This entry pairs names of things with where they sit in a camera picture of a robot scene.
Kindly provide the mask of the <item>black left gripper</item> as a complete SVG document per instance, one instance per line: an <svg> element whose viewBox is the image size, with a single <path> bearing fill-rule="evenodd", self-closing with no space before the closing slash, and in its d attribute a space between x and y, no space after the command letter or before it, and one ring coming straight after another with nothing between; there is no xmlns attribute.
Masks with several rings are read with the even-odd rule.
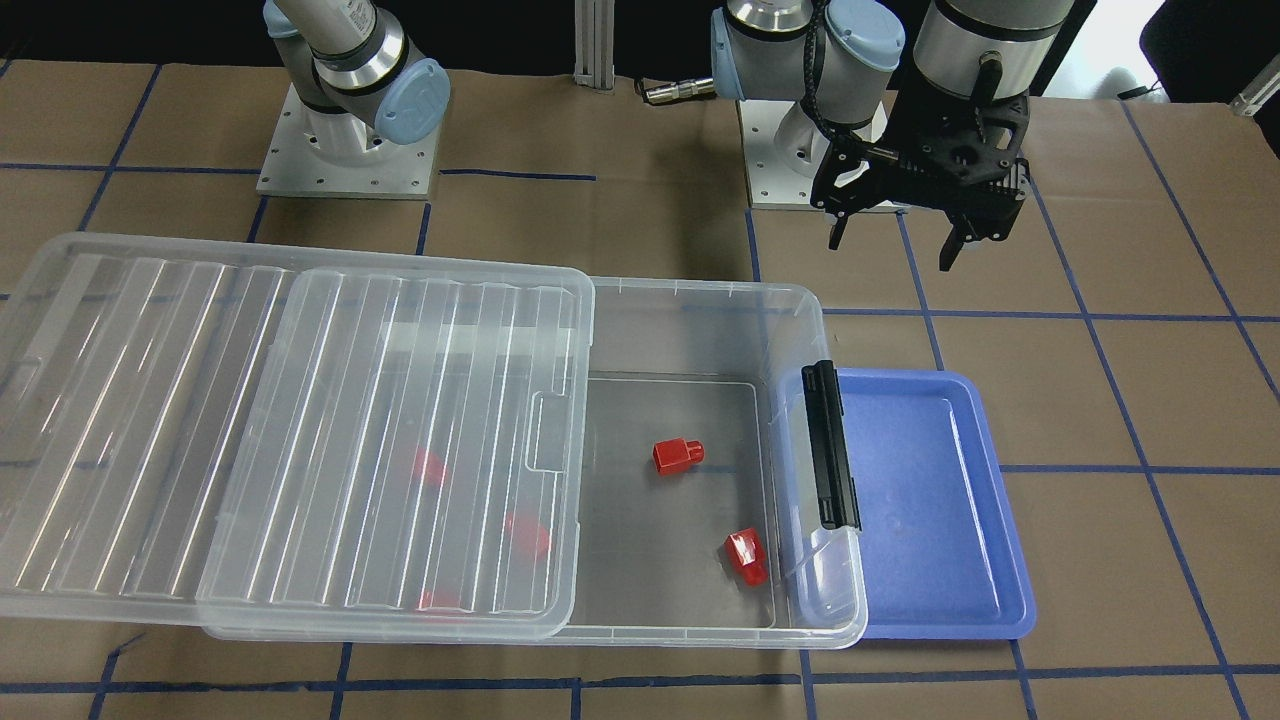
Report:
<svg viewBox="0 0 1280 720"><path fill-rule="evenodd" d="M979 106L905 88L877 141L842 132L815 172L812 205L832 220L828 250L840 249L852 215L881 202L945 211L941 272L970 242L1007 240L1029 193L1029 124L1028 92Z"/></svg>

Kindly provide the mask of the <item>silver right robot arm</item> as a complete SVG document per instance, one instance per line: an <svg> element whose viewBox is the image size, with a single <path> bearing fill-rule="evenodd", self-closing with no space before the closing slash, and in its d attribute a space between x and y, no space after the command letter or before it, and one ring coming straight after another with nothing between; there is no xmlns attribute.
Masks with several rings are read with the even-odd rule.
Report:
<svg viewBox="0 0 1280 720"><path fill-rule="evenodd" d="M372 1L265 1L262 19L321 158L371 161L440 129L451 78L393 13Z"/></svg>

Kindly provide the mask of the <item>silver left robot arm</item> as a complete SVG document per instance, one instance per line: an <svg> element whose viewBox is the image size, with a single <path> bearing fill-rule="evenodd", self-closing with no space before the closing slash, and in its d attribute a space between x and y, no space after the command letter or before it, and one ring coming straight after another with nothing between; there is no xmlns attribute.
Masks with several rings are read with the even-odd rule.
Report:
<svg viewBox="0 0 1280 720"><path fill-rule="evenodd" d="M938 265L1005 241L1030 188L1030 85L1069 1L932 1L909 35L879 1L723 1L710 15L716 92L795 102L827 147L810 205L838 249L881 202L941 211Z"/></svg>

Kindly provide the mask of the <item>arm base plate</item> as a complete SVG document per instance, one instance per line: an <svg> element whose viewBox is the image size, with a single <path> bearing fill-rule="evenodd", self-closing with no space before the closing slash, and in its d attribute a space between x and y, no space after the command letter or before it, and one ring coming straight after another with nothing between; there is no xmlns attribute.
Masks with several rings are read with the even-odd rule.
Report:
<svg viewBox="0 0 1280 720"><path fill-rule="evenodd" d="M756 210L815 211L817 169L829 141L796 102L737 102L749 205Z"/></svg>
<svg viewBox="0 0 1280 720"><path fill-rule="evenodd" d="M358 118L306 106L289 87L256 191L292 199L428 199L442 128L408 145L394 143Z"/></svg>

